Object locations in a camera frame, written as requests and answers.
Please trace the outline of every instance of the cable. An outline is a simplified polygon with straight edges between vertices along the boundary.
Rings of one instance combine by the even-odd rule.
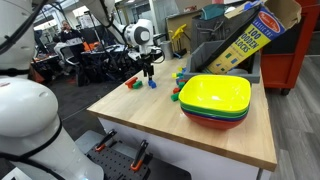
[[[52,171],[51,169],[43,166],[42,164],[39,164],[33,160],[30,160],[30,159],[26,159],[26,160],[23,160],[21,161],[22,163],[24,164],[28,164],[30,166],[33,166],[33,167],[36,167],[38,169],[41,169],[49,174],[51,174],[53,177],[55,177],[56,179],[58,180],[65,180],[62,176],[60,176],[59,174],[57,174],[56,172]]]
[[[113,24],[114,18],[112,15],[111,15],[111,21],[109,20],[109,13],[108,13],[108,9],[107,9],[106,5],[104,4],[104,0],[100,0],[100,4],[102,6],[102,9],[103,9],[106,17],[107,17],[107,21],[109,22],[109,25],[106,26],[106,28],[109,28],[110,26],[112,26],[117,31],[117,33],[119,33],[121,35],[121,38],[124,41],[125,45],[128,45],[128,42],[127,42],[126,38],[124,37],[124,31],[120,32],[120,30]]]
[[[152,57],[153,57],[153,64],[161,64],[161,63],[163,63],[163,61],[166,59],[166,56],[165,56],[165,54],[164,54],[164,52],[162,51],[162,50],[160,50],[161,51],[161,53],[162,53],[162,56],[163,56],[163,59],[160,61],[160,62],[156,62],[156,60],[154,59],[154,54],[152,54]]]
[[[24,21],[11,36],[4,36],[6,41],[0,45],[0,55],[7,52],[24,35],[47,2],[48,0],[43,0],[28,19]]]

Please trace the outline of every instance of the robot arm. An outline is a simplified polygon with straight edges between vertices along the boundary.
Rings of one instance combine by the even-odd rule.
[[[34,54],[30,25],[38,14],[31,3],[0,0],[0,22],[5,24],[0,30],[4,47],[0,48],[0,159],[12,161],[35,180],[52,179],[50,174],[59,180],[102,180],[103,169],[77,148],[62,127],[54,93],[26,80]]]
[[[91,13],[117,38],[121,44],[139,46],[139,53],[147,55],[153,46],[153,25],[146,19],[124,26],[112,18],[114,0],[80,0]]]

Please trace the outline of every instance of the plastic bowl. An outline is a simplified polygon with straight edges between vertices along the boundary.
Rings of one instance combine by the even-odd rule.
[[[216,116],[227,116],[227,117],[241,116],[245,112],[247,112],[249,109],[249,106],[248,106],[246,109],[244,109],[244,111],[241,111],[241,112],[224,112],[224,111],[216,111],[211,109],[200,108],[196,106],[190,106],[188,104],[183,103],[182,101],[180,101],[180,106],[183,106],[184,108],[187,108],[199,113],[206,113],[206,114],[213,114]]]
[[[219,121],[228,121],[228,122],[234,122],[234,121],[239,121],[242,120],[243,118],[247,117],[247,113],[245,113],[243,116],[238,117],[238,118],[224,118],[224,117],[217,117],[217,116],[208,116],[208,115],[204,115],[204,114],[198,114],[192,111],[188,111],[186,109],[181,108],[183,112],[195,115],[195,116],[200,116],[200,117],[204,117],[204,118],[209,118],[212,120],[219,120]]]
[[[189,114],[187,112],[183,112],[191,121],[198,123],[202,126],[213,128],[213,129],[220,129],[220,130],[227,130],[234,128],[241,124],[245,118],[239,121],[228,122],[228,121],[219,121],[219,120],[212,120],[209,118],[204,118],[200,116],[195,116],[193,114]]]
[[[203,111],[197,111],[194,109],[190,109],[182,104],[180,104],[180,107],[183,108],[184,110],[196,113],[196,114],[201,114],[201,115],[205,115],[205,116],[211,116],[211,117],[217,117],[217,118],[226,118],[226,119],[234,119],[234,118],[241,118],[243,117],[245,114],[248,113],[249,109],[247,109],[246,111],[244,111],[242,114],[240,115],[227,115],[227,114],[214,114],[214,113],[208,113],[208,112],[203,112]]]
[[[250,82],[242,77],[198,75],[182,88],[179,100],[199,108],[240,113],[248,107],[250,96]]]

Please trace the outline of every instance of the green bowl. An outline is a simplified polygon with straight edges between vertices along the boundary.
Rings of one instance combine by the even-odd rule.
[[[183,108],[192,110],[192,111],[194,111],[194,112],[213,114],[213,115],[216,115],[216,116],[228,116],[228,117],[241,116],[241,115],[243,115],[245,112],[247,112],[248,109],[249,109],[249,106],[248,106],[246,109],[244,109],[244,110],[241,111],[241,112],[231,113],[231,112],[215,111],[215,110],[211,110],[211,109],[205,109],[205,108],[200,108],[200,107],[196,107],[196,106],[191,106],[191,105],[188,105],[188,104],[186,104],[186,103],[183,103],[182,101],[180,101],[180,105],[181,105]]]
[[[237,119],[237,118],[241,118],[243,117],[244,115],[246,115],[249,111],[249,109],[247,109],[245,112],[243,112],[242,114],[240,115],[218,115],[218,114],[212,114],[212,113],[206,113],[206,112],[201,112],[201,111],[195,111],[194,109],[189,109],[187,107],[184,107],[182,104],[180,104],[181,108],[182,109],[185,109],[187,111],[191,111],[193,113],[197,113],[197,114],[203,114],[203,115],[206,115],[206,116],[216,116],[216,117],[221,117],[221,118],[229,118],[229,119]]]

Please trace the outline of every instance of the red toy block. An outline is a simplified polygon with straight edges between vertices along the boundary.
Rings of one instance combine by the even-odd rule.
[[[128,86],[129,89],[133,88],[133,84],[137,81],[137,77],[133,77],[131,79],[129,79],[128,81],[126,81],[124,84]]]
[[[180,88],[174,88],[172,92],[173,92],[173,94],[178,93],[178,92],[180,92]]]
[[[188,82],[188,80],[180,79],[179,82],[185,82],[186,83],[186,82]]]

